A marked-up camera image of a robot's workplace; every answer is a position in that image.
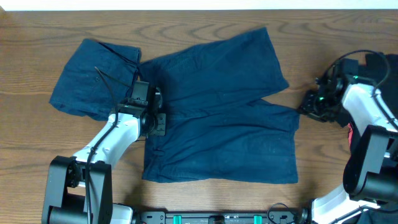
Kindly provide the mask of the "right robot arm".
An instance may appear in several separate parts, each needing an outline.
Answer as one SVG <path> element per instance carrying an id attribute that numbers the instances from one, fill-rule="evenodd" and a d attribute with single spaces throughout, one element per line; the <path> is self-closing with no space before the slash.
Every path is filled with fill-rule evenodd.
<path id="1" fill-rule="evenodd" d="M 397 203 L 397 55 L 340 58 L 306 92 L 298 112 L 350 126 L 351 155 L 343 183 L 314 199 L 296 223 L 344 223 L 362 213 L 395 213 Z"/>

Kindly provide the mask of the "navy blue shorts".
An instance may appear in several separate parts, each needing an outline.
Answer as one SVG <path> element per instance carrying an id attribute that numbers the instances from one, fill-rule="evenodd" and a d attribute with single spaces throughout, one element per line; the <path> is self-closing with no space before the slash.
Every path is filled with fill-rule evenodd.
<path id="1" fill-rule="evenodd" d="M 265 98 L 287 89 L 267 29 L 141 64 L 160 88 L 166 134 L 149 137 L 143 179 L 295 184 L 299 114 Z"/>

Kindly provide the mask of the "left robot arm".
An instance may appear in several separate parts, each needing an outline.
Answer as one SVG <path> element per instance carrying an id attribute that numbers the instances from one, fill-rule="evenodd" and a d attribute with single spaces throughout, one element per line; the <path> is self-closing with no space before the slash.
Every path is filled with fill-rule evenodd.
<path id="1" fill-rule="evenodd" d="M 112 170 L 141 137 L 165 135 L 160 88 L 136 81 L 115 103 L 102 130 L 70 157 L 49 165 L 42 223 L 139 223 L 133 208 L 113 202 Z"/>

